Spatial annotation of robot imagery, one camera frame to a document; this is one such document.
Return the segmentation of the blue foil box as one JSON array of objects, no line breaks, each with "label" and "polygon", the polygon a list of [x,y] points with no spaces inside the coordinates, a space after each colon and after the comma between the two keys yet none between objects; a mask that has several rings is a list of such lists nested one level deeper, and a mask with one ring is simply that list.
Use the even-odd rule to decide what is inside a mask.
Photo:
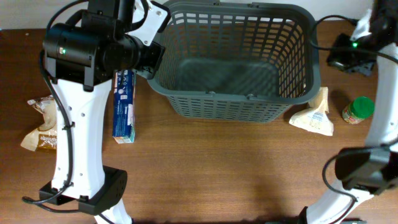
[{"label": "blue foil box", "polygon": [[113,138],[118,144],[130,144],[135,140],[136,77],[131,70],[116,72],[114,79]]}]

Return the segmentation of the grey plastic basket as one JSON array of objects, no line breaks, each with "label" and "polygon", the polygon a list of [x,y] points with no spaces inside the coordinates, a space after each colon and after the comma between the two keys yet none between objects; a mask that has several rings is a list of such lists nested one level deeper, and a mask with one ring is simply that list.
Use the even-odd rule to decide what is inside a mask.
[{"label": "grey plastic basket", "polygon": [[167,1],[150,87],[187,118],[268,123],[319,92],[313,16],[293,4]]}]

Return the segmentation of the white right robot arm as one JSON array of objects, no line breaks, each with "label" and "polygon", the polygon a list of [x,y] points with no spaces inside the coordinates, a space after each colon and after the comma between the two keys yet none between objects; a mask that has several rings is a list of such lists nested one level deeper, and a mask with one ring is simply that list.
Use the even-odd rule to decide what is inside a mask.
[{"label": "white right robot arm", "polygon": [[314,204],[304,207],[298,223],[343,223],[361,203],[397,188],[397,1],[374,1],[359,20],[349,42],[325,50],[333,58],[345,58],[339,66],[360,65],[370,56],[377,63],[376,103],[363,147],[346,147],[329,158],[322,172],[335,165],[336,180],[322,179],[327,191]]}]

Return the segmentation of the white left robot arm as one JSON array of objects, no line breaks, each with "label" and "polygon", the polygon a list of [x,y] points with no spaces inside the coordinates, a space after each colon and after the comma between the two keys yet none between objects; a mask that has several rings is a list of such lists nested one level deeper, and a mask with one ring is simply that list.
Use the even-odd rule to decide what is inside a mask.
[{"label": "white left robot arm", "polygon": [[113,78],[131,70],[150,80],[165,49],[154,41],[171,13],[155,1],[89,1],[65,22],[46,26],[40,72],[56,102],[57,158],[53,178],[25,203],[77,212],[98,223],[132,223],[124,203],[127,172],[102,159],[104,113]]}]

